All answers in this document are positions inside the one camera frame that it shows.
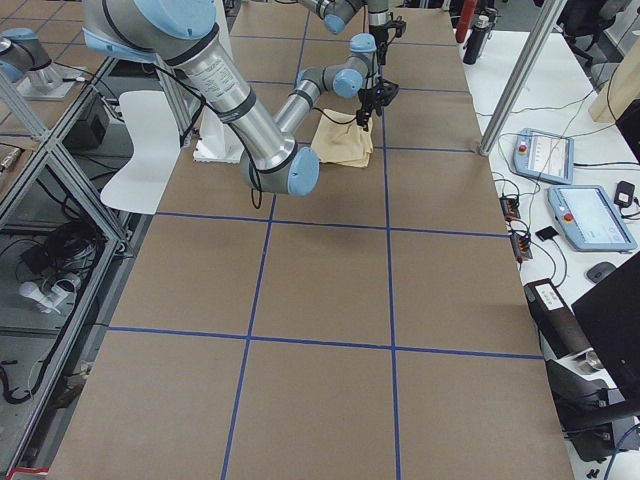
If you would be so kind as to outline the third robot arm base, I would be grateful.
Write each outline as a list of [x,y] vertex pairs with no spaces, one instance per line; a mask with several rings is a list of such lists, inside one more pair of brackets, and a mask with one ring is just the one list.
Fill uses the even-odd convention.
[[27,100],[62,101],[76,74],[56,64],[35,32],[19,27],[1,33],[1,72]]

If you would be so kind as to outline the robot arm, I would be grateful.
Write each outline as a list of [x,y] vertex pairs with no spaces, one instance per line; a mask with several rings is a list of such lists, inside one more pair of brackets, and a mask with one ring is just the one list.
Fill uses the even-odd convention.
[[86,1],[86,45],[106,56],[152,63],[162,59],[182,70],[219,120],[244,146],[241,170],[246,183],[260,192],[309,194],[319,178],[320,162],[294,133],[325,92],[360,97],[356,114],[366,125],[379,107],[391,14],[385,1],[307,1],[305,7],[340,33],[361,9],[369,10],[368,32],[354,36],[342,64],[308,68],[275,116],[271,116],[245,81],[220,42],[221,29],[212,1]]
[[378,63],[386,64],[393,20],[387,0],[301,0],[299,4],[320,18],[332,34],[341,33],[357,13],[367,9],[369,33],[375,40]]

